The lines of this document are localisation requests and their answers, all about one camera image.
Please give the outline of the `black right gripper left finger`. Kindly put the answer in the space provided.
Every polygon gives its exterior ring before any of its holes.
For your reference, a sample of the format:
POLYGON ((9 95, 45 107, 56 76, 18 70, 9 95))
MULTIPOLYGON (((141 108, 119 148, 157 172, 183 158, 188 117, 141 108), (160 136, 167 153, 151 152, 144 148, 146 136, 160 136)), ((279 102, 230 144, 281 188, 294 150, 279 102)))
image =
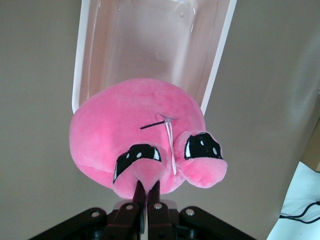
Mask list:
POLYGON ((143 206, 146 192, 137 182, 133 198, 118 202, 107 213, 89 208, 42 233, 32 240, 139 240, 143 229, 143 206))

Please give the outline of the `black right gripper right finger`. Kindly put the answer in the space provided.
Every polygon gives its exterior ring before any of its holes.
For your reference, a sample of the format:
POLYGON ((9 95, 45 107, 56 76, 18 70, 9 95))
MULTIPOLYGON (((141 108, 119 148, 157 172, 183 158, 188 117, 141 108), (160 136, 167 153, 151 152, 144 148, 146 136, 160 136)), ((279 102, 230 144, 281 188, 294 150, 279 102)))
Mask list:
POLYGON ((253 237, 207 211, 188 206, 177 210, 174 201, 160 199, 157 181, 147 196, 149 240, 251 240, 253 237))

